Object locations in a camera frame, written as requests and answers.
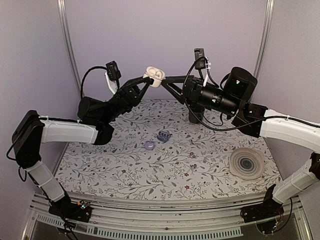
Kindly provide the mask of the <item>white earbud charging case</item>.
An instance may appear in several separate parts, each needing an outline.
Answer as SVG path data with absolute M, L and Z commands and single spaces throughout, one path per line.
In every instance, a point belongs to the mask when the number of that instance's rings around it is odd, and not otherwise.
M 158 78 L 155 73 L 157 71 L 162 71 L 162 78 Z M 148 66 L 143 74 L 143 78 L 149 77 L 150 79 L 153 79 L 154 82 L 151 85 L 152 88 L 159 88 L 162 84 L 162 81 L 166 78 L 166 74 L 163 70 L 156 68 L 154 66 Z

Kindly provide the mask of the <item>light purple round earbud case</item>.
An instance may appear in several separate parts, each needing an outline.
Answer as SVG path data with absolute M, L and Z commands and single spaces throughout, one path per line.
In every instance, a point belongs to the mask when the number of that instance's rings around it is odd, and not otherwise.
M 156 147 L 156 143 L 152 140 L 147 140 L 144 143 L 144 148 L 148 151 L 152 151 Z

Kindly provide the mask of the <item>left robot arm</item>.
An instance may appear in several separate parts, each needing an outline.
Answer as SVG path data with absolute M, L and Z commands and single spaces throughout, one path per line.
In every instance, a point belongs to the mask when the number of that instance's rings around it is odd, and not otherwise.
M 92 215 L 90 202 L 73 203 L 67 191 L 42 161 L 41 144 L 50 142 L 85 143 L 103 146 L 112 139 L 111 126 L 119 115 L 136 107 L 148 87 L 154 83 L 150 77 L 128 80 L 108 101 L 83 97 L 78 106 L 78 120 L 40 116 L 29 110 L 12 135 L 14 161 L 39 187 L 50 203 L 49 213 L 62 220 L 89 222 Z

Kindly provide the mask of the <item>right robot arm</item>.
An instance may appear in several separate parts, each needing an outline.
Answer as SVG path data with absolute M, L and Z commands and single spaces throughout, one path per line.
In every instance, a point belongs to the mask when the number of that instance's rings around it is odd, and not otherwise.
M 190 111 L 196 109 L 192 115 L 199 123 L 204 109 L 215 110 L 232 119 L 233 129 L 245 135 L 282 140 L 312 151 L 301 168 L 267 189 L 262 203 L 240 210 L 245 223 L 281 215 L 287 200 L 320 180 L 320 125 L 250 103 L 258 81 L 243 68 L 233 67 L 222 83 L 219 89 L 188 74 L 167 77 L 161 85 Z

